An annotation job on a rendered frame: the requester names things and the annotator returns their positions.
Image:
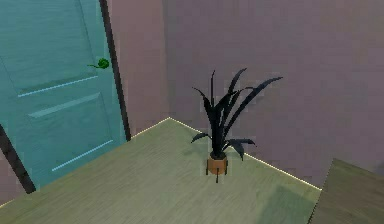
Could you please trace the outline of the orange plant pot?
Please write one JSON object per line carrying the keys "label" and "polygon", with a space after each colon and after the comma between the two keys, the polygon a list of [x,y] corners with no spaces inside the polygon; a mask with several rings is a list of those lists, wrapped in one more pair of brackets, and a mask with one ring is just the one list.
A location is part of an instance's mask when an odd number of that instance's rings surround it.
{"label": "orange plant pot", "polygon": [[226,154],[217,157],[213,152],[210,153],[206,161],[206,174],[214,174],[216,180],[219,180],[221,174],[228,173],[228,159]]}

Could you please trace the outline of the dark house plant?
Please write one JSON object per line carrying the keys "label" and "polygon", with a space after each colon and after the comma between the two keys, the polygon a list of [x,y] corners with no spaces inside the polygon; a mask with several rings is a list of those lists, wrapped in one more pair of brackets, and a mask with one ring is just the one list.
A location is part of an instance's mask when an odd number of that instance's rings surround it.
{"label": "dark house plant", "polygon": [[[257,87],[249,86],[243,89],[236,90],[235,86],[246,68],[240,69],[232,78],[232,81],[228,87],[227,93],[218,101],[214,101],[213,93],[210,92],[210,98],[199,89],[198,91],[203,99],[204,109],[206,111],[208,121],[210,124],[211,133],[199,133],[196,134],[191,142],[195,142],[198,139],[208,137],[211,140],[212,152],[211,156],[214,159],[223,159],[226,154],[225,150],[228,147],[233,147],[239,154],[241,159],[244,159],[244,144],[255,144],[251,139],[227,139],[227,135],[231,130],[233,124],[247,107],[247,105],[269,84],[281,80],[281,77],[270,78],[263,81]],[[235,103],[237,102],[240,94],[244,90],[250,90],[250,93],[241,102],[238,109],[233,113],[232,117],[229,117]]]}

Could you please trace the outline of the teal room door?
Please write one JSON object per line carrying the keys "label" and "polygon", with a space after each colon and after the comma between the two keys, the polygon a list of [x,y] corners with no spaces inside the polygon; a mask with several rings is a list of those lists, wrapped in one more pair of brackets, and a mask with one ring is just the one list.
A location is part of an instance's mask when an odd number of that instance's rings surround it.
{"label": "teal room door", "polygon": [[100,0],[0,0],[0,125],[36,188],[125,143]]}

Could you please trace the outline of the brown wooden furniture top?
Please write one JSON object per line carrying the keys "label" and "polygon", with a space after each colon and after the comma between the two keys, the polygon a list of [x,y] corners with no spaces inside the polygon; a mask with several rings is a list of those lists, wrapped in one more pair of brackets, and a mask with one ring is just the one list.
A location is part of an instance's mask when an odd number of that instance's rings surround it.
{"label": "brown wooden furniture top", "polygon": [[384,176],[334,158],[307,224],[384,224]]}

